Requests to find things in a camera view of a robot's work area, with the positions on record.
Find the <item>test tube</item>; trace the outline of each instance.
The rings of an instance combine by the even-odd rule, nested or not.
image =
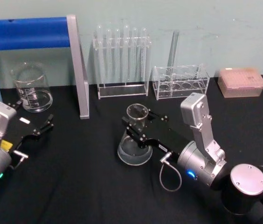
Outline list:
[[[130,36],[130,27],[125,25],[123,28],[123,51],[122,51],[122,82],[129,81],[128,77],[128,42]]]
[[[114,64],[115,64],[115,79],[120,80],[120,30],[119,29],[116,29],[115,31]]]
[[[107,55],[106,55],[106,63],[107,63],[107,82],[112,83],[115,80],[112,79],[112,31],[111,29],[107,29],[106,31],[106,42],[107,42]]]
[[[166,73],[170,77],[170,82],[173,81],[173,66],[175,63],[175,54],[176,54],[176,49],[177,49],[177,44],[178,44],[178,37],[179,37],[179,31],[174,30],[173,36],[172,36],[172,41],[171,41],[168,65],[167,65],[168,70]]]
[[[136,80],[138,81],[141,80],[141,62],[139,62],[141,60],[141,50],[142,50],[141,40],[142,40],[141,36],[138,36],[137,46],[136,46],[136,62],[135,62],[135,67],[136,67],[135,77]]]
[[[145,68],[146,68],[146,28],[141,30],[141,82],[145,80]]]
[[[129,72],[129,78],[135,79],[135,81],[138,81],[136,77],[136,50],[137,50],[137,35],[138,30],[137,28],[132,29],[131,33],[131,53],[130,53],[130,72]]]
[[[102,33],[102,27],[99,25],[97,27],[97,42],[98,42],[98,63],[101,81],[105,87],[105,66],[104,66],[104,37]]]
[[[195,60],[199,62],[199,64],[201,63],[201,55],[202,55],[202,47],[203,47],[203,38],[201,36],[199,36],[198,39],[198,44],[196,45],[197,50],[196,50],[196,58]],[[198,78],[200,75],[200,66],[198,67],[196,74],[195,74],[195,78]]]

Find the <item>empty test tube rack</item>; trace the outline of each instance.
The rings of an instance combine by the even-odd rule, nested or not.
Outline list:
[[[154,67],[153,90],[156,99],[188,97],[192,92],[206,94],[209,76],[203,64]]]
[[[150,49],[145,28],[98,26],[93,38],[98,98],[148,95]]]

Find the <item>light green wall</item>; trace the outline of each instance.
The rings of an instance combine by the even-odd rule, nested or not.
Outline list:
[[[96,25],[127,20],[150,33],[153,66],[166,65],[179,29],[176,64],[203,62],[210,75],[223,67],[257,67],[263,74],[263,0],[0,0],[0,19],[67,14],[77,15],[86,64]],[[69,56],[68,49],[0,52],[0,86],[12,87],[7,73],[27,58],[48,63],[50,85],[70,84]],[[91,71],[88,76],[93,83]]]

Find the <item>black table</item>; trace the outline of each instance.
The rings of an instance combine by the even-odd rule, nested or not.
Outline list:
[[[237,224],[210,191],[183,175],[183,185],[169,193],[159,184],[159,159],[154,150],[148,163],[125,165],[117,156],[124,132],[121,117],[128,105],[142,103],[166,113],[176,131],[192,138],[180,112],[182,98],[156,101],[149,97],[97,99],[90,87],[90,119],[80,120],[74,87],[52,87],[50,109],[19,115],[41,124],[54,114],[55,128],[38,142],[28,141],[20,150],[29,154],[15,172],[0,179],[0,224]],[[4,102],[17,99],[15,90],[2,91]],[[229,164],[263,165],[263,92],[256,98],[224,99],[215,80],[208,92],[216,141],[225,150]],[[177,184],[176,174],[167,171],[164,181]]]

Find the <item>pink pipette tip box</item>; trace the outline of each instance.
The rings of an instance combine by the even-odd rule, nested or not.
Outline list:
[[[220,71],[218,85],[225,98],[258,97],[263,78],[254,68],[225,68]]]

